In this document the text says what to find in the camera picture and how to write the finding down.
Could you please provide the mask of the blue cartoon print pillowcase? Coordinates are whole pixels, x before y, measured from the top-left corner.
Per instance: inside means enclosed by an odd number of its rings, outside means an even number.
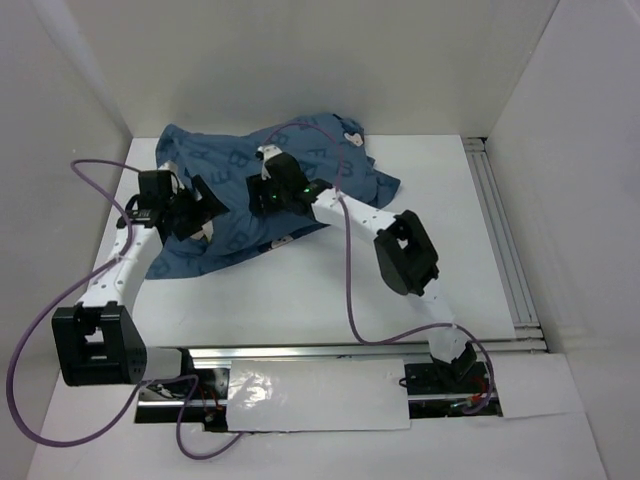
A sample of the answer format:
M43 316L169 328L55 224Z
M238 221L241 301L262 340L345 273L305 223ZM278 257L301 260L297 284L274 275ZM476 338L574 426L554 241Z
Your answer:
M155 158L184 186L200 177L228 210L209 222L212 238L170 237L147 273L152 280L222 270L321 229L301 203L312 183L336 185L377 208L387 206L401 185L376 169L363 127L331 113L244 136L192 133L170 124L159 137Z

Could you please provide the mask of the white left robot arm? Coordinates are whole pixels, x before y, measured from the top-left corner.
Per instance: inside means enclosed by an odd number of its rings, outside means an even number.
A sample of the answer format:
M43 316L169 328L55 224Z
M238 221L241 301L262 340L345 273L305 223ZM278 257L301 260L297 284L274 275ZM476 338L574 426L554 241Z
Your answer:
M118 205L116 237L105 266L72 307L55 310L51 325L69 386L135 385L161 380L176 399L196 390L197 374L179 347L145 344L133 308L167 240L186 240L228 213L201 176L181 183L168 168L139 171L138 191Z

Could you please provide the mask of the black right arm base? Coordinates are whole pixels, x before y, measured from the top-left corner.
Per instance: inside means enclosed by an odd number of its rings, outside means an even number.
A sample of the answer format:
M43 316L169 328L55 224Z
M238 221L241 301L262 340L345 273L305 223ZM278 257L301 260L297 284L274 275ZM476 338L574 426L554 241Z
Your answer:
M404 373L397 381L409 401L410 418L500 416L497 388L490 390L486 361L480 357L462 380L453 380L428 354L404 355Z

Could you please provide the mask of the white pillow yellow trim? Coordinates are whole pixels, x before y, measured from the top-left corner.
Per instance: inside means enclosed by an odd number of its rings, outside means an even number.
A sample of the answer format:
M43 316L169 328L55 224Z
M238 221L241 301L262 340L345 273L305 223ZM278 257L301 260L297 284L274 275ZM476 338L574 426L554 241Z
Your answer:
M188 238L211 241L213 227L208 225L212 216L205 212L202 194L195 188L189 188L178 177L177 165L167 161L158 167L171 174L173 194L169 200L169 231L179 241Z

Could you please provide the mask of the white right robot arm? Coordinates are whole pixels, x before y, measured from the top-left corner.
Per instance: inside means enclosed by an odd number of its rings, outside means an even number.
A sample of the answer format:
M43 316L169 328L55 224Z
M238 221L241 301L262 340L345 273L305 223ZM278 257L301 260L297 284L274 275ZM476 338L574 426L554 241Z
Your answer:
M348 322L362 345L390 345L425 332L436 379L448 392L460 391L471 379L477 360L471 334L454 323L439 289L438 253L421 220L412 211L392 213L374 208L322 180L308 179L299 162L278 146L256 150L261 171L247 179L250 211L265 217L289 212L345 232L345 284ZM401 296L423 300L434 322L384 340L369 341L357 330L352 302L352 239L373 246L384 284Z

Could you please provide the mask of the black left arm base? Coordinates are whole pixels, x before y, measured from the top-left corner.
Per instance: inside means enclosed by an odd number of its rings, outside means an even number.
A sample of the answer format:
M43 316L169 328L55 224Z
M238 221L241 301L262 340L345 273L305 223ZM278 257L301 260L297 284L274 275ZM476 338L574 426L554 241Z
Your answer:
M197 424L207 432L226 432L230 368L196 369L190 366L186 373L198 378L193 393L192 380L154 383L145 387L138 395L134 422L175 425L179 414L182 414L185 424Z

